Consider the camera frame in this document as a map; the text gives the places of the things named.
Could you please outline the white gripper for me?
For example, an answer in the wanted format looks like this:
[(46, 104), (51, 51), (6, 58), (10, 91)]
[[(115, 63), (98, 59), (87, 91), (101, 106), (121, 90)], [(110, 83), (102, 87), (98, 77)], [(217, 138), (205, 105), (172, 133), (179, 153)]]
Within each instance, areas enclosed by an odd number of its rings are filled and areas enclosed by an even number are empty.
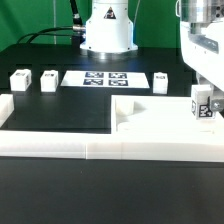
[(190, 24), (180, 22), (183, 61), (196, 72), (198, 85), (215, 85), (209, 99), (213, 112), (224, 110), (224, 21), (210, 23), (202, 35), (190, 33)]

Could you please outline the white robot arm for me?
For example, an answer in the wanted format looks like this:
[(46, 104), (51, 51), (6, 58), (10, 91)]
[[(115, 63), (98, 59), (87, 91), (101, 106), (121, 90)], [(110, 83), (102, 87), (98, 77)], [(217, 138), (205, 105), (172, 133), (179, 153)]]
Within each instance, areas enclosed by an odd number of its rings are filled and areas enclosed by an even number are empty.
[[(134, 25), (128, 0), (92, 0), (92, 15), (85, 26), (84, 54), (100, 59), (134, 53)], [(205, 102), (213, 112), (224, 110), (224, 0), (177, 0), (181, 53), (196, 71), (198, 82), (208, 84)]]

